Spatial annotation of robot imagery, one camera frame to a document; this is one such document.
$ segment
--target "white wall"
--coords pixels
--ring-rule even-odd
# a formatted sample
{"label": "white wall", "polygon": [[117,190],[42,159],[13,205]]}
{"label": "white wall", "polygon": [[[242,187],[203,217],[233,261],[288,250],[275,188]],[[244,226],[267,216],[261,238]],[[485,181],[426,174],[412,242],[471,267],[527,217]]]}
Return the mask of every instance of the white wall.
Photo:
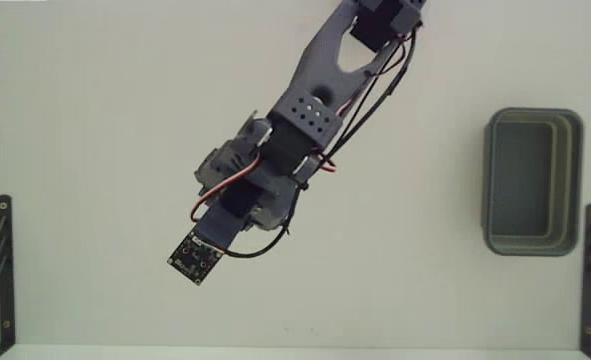
{"label": "white wall", "polygon": [[166,265],[194,169],[270,108],[337,3],[0,3],[20,342],[577,348],[581,251],[484,245],[482,130],[503,107],[577,111],[591,202],[591,2],[432,1],[406,81],[292,237],[202,288]]}

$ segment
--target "gray bin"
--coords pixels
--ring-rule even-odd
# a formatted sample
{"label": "gray bin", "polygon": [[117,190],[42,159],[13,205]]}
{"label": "gray bin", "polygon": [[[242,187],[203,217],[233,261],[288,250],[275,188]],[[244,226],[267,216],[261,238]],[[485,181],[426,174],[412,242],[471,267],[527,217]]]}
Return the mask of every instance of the gray bin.
{"label": "gray bin", "polygon": [[484,237],[497,254],[563,256],[577,244],[582,121],[505,109],[486,129]]}

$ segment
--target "gray robotic arm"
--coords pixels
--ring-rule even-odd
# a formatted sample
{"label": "gray robotic arm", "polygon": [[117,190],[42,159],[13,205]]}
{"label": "gray robotic arm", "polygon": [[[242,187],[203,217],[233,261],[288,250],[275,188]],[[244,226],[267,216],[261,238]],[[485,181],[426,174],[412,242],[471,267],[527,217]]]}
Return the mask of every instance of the gray robotic arm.
{"label": "gray robotic arm", "polygon": [[[213,150],[196,171],[203,186],[191,213],[197,225],[171,255],[170,265],[200,285],[224,255],[253,258],[277,244],[288,231],[300,191],[329,161],[324,152],[337,138],[345,117],[402,42],[414,35],[424,2],[342,1],[306,47],[288,89],[268,115],[251,116],[237,136]],[[371,63],[344,72],[338,59],[343,36],[350,29],[376,56]],[[197,218],[202,204],[208,210]],[[229,250],[239,232],[254,226],[282,229],[257,253]]]}

